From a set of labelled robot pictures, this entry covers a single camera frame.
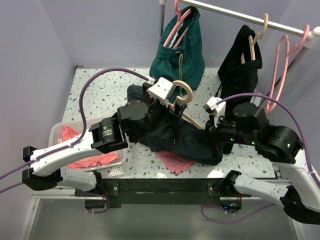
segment speckled tabletop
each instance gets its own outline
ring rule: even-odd
[[[149,69],[137,68],[134,71],[147,76]],[[80,121],[79,96],[85,82],[100,69],[77,69],[69,94],[63,122]],[[214,96],[220,80],[217,68],[206,68],[199,88],[194,92],[194,99],[188,104],[186,113],[198,122],[209,119],[208,113],[202,108],[211,96]],[[143,80],[124,72],[111,72],[98,77],[89,86],[84,95],[83,106],[87,118],[110,117],[118,107],[127,102],[127,87],[142,85]],[[213,178],[223,178],[230,170],[238,170],[253,178],[274,178],[272,164],[258,155],[254,147],[234,145],[232,153],[225,155],[217,166],[194,163],[189,170],[178,174],[170,172],[155,153],[141,144],[129,143],[125,162],[121,165],[120,178],[206,178],[209,173]],[[109,169],[101,170],[107,177]]]

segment red cloth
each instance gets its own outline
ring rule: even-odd
[[[58,143],[62,143],[78,135],[79,133],[76,132],[72,127],[63,125],[61,130],[62,138],[58,139]],[[118,153],[116,151],[113,151],[106,154],[101,154],[100,156],[86,157],[84,159],[70,163],[67,166],[71,169],[86,169],[86,168],[91,168],[91,167],[96,167],[101,165],[107,165],[118,159],[119,159]]]
[[[175,155],[169,151],[156,151],[164,165],[174,174],[178,174],[184,170],[191,168],[194,161],[189,160],[183,156]]]

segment cable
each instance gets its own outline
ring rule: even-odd
[[[236,223],[239,223],[239,222],[241,222],[241,221],[243,221],[243,220],[246,220],[247,218],[251,217],[252,215],[254,215],[254,214],[256,214],[256,213],[258,213],[258,212],[260,212],[260,211],[262,211],[262,210],[264,210],[264,209],[267,209],[267,208],[269,208],[269,207],[272,207],[272,206],[275,206],[275,204],[271,203],[271,204],[262,206],[262,207],[258,208],[257,210],[249,213],[248,215],[246,215],[246,216],[244,216],[244,217],[241,217],[241,218],[239,218],[239,219],[237,219],[237,220],[233,220],[233,221],[220,221],[220,220],[216,220],[216,219],[213,219],[213,218],[211,218],[211,217],[208,217],[208,216],[204,213],[204,209],[205,209],[205,208],[216,208],[216,209],[223,210],[223,209],[222,209],[221,207],[219,207],[219,206],[215,206],[215,205],[203,205],[203,206],[201,207],[201,213],[202,213],[202,215],[203,215],[207,220],[209,220],[209,221],[211,221],[211,222],[214,222],[214,223],[216,223],[216,224],[236,224]]]
[[[5,178],[5,177],[7,177],[7,176],[9,176],[10,174],[13,174],[14,172],[16,172],[16,171],[18,171],[20,169],[23,169],[24,167],[30,165],[33,162],[34,162],[33,160],[27,161],[26,163],[22,164],[21,166],[18,166],[16,168],[12,169],[11,171],[6,172],[5,174],[0,176],[0,180]]]
[[[313,167],[312,167],[312,164],[311,164],[309,146],[307,144],[307,140],[306,140],[305,134],[304,134],[300,124],[298,123],[298,120],[293,115],[293,113],[285,105],[283,105],[281,102],[279,102],[279,101],[277,101],[277,100],[275,100],[275,99],[273,99],[273,98],[271,98],[269,96],[265,96],[265,95],[257,94],[257,93],[240,93],[240,94],[235,94],[235,95],[232,95],[232,96],[228,96],[228,97],[218,101],[216,103],[216,105],[219,105],[220,103],[227,102],[229,100],[232,100],[232,99],[235,99],[235,98],[240,98],[240,97],[260,97],[260,98],[263,98],[263,99],[270,100],[271,102],[274,102],[277,105],[279,105],[280,107],[282,107],[290,115],[290,117],[294,121],[296,127],[298,128],[298,131],[300,133],[300,136],[301,136],[301,139],[302,139],[302,142],[303,142],[303,145],[304,145],[305,161],[306,161],[307,168],[308,168],[308,170],[309,170],[314,182],[316,183],[316,185],[320,189],[320,180],[317,178],[316,174],[313,172],[314,170],[313,170]]]
[[[83,130],[82,130],[82,133],[80,135],[79,138],[77,138],[74,142],[72,142],[70,145],[71,146],[74,146],[76,144],[78,144],[81,139],[84,137],[85,133],[86,133],[86,130],[87,130],[87,122],[86,122],[86,116],[85,116],[85,112],[84,112],[84,95],[85,95],[85,92],[87,90],[87,88],[89,87],[89,85],[99,76],[103,75],[103,74],[106,74],[106,73],[109,73],[109,72],[114,72],[114,71],[118,71],[118,72],[125,72],[125,73],[128,73],[128,74],[132,74],[132,75],[135,75],[137,76],[138,78],[141,78],[145,81],[148,81],[149,79],[146,77],[146,76],[143,76],[135,71],[132,71],[132,70],[129,70],[129,69],[126,69],[126,68],[122,68],[122,67],[111,67],[111,68],[106,68],[106,69],[103,69],[99,72],[97,72],[96,74],[94,74],[92,77],[90,77],[90,79],[84,84],[82,90],[81,90],[81,93],[80,93],[80,97],[79,97],[79,109],[80,109],[80,114],[81,114],[81,118],[82,118],[82,123],[83,123]],[[61,146],[61,147],[58,147],[56,149],[53,149],[51,151],[48,151],[48,152],[45,152],[41,155],[39,155],[36,159],[39,160],[39,159],[42,159],[50,154],[54,154],[54,153],[57,153],[59,151],[62,151],[62,150],[65,150],[69,148],[68,145],[65,145],[65,146]]]
[[[8,186],[8,187],[0,190],[0,194],[4,193],[5,191],[8,191],[8,190],[10,190],[10,189],[13,189],[13,188],[15,188],[15,187],[17,187],[17,186],[20,186],[20,185],[22,185],[22,184],[24,184],[24,183],[23,183],[23,182],[19,182],[19,183],[13,184],[13,185],[11,185],[11,186]]]
[[[86,191],[82,191],[82,190],[80,190],[80,191],[85,193],[85,194],[91,195],[91,196],[101,197],[101,198],[105,199],[105,201],[107,202],[105,204],[105,207],[104,207],[103,210],[100,210],[100,211],[94,211],[94,210],[89,211],[88,210],[88,213],[91,213],[91,214],[102,214],[102,213],[106,212],[110,208],[110,200],[106,196],[103,196],[103,195],[100,195],[100,194],[95,194],[95,193],[90,193],[90,192],[86,192]]]

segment pink hanger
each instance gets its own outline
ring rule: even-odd
[[[182,10],[181,8],[178,9],[178,3],[179,0],[174,0],[174,12],[177,15],[177,21],[176,24],[174,25],[172,31],[170,32],[169,36],[167,37],[167,39],[165,40],[163,46],[166,47],[168,45],[168,43],[170,42],[171,38],[173,37],[173,35],[175,34],[175,32],[177,31],[178,27],[180,26],[180,24],[185,20],[185,18],[192,12],[192,10],[189,8],[187,11],[185,11],[185,13],[181,16],[182,14]],[[181,37],[179,38],[178,41],[181,42],[183,36],[185,35],[187,29],[183,32],[183,34],[181,35]]]
[[[284,41],[284,44],[285,44],[284,68],[283,68],[283,73],[282,73],[282,76],[281,76],[280,87],[279,87],[279,90],[278,90],[278,92],[276,94],[276,97],[275,97],[276,100],[279,100],[281,92],[282,92],[282,89],[283,89],[284,84],[285,84],[286,75],[287,75],[287,69],[288,69],[288,64],[289,64],[289,57],[292,55],[292,53],[294,51],[299,50],[302,47],[302,45],[305,43],[305,41],[307,39],[307,36],[309,34],[309,30],[310,30],[310,26],[308,24],[303,27],[304,34],[303,34],[303,37],[302,37],[301,41],[299,43],[296,43],[291,49],[290,49],[289,37],[288,37],[287,34],[284,34],[282,36],[282,38],[280,39],[280,41],[279,41],[279,43],[278,43],[278,45],[276,47],[276,51],[275,51],[275,62],[274,62],[274,68],[273,68],[273,77],[272,77],[272,84],[271,84],[271,90],[270,90],[270,95],[269,95],[270,98],[273,97],[274,90],[275,90],[276,75],[277,75],[277,68],[278,68],[278,61],[279,61],[279,54],[280,54],[280,47],[281,47],[282,42]],[[275,107],[277,105],[276,103],[272,103],[272,105],[270,105],[270,104],[271,104],[271,101],[267,101],[266,108],[265,108],[265,112],[266,113],[271,113],[275,109]]]

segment metal pole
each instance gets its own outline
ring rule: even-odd
[[[191,6],[194,6],[194,7],[198,7],[198,8],[201,8],[201,9],[206,9],[206,10],[209,10],[211,12],[215,12],[215,13],[218,13],[218,14],[223,14],[223,15],[226,15],[226,16],[229,16],[229,17],[232,17],[232,18],[236,18],[236,19],[241,19],[241,20],[247,21],[249,23],[253,23],[253,24],[257,24],[257,25],[261,25],[261,26],[264,25],[264,20],[262,18],[249,16],[249,15],[246,15],[246,14],[242,14],[242,13],[239,13],[239,12],[236,12],[236,11],[231,11],[231,10],[224,9],[224,8],[221,8],[221,7],[217,7],[217,6],[213,6],[213,5],[210,5],[210,4],[207,4],[207,3],[202,3],[202,2],[199,2],[199,1],[194,1],[194,0],[179,0],[179,1],[181,3],[188,4],[188,5],[191,5]],[[301,30],[301,29],[297,29],[297,28],[294,28],[294,27],[282,25],[282,24],[279,24],[279,23],[276,23],[276,22],[272,22],[272,21],[268,21],[267,27],[270,28],[270,29],[278,30],[278,31],[281,31],[283,33],[292,34],[292,35],[296,35],[296,36],[299,36],[299,37],[302,37],[304,35],[304,31]]]
[[[292,62],[289,64],[287,70],[286,70],[286,75],[288,76],[288,74],[290,73],[290,71],[295,67],[296,63],[305,55],[306,51],[309,48],[306,48],[305,46],[303,46],[300,51],[296,54],[296,56],[294,57],[294,59],[292,60]],[[281,81],[281,77],[282,75],[278,78],[278,80],[275,82],[274,84],[274,92],[277,93],[278,89],[279,89],[279,84]],[[268,100],[266,100],[265,98],[261,99],[261,102],[259,104],[259,107],[264,108],[265,104],[267,103]]]
[[[159,41],[161,40],[162,33],[164,32],[166,0],[160,0],[160,26],[159,26]]]

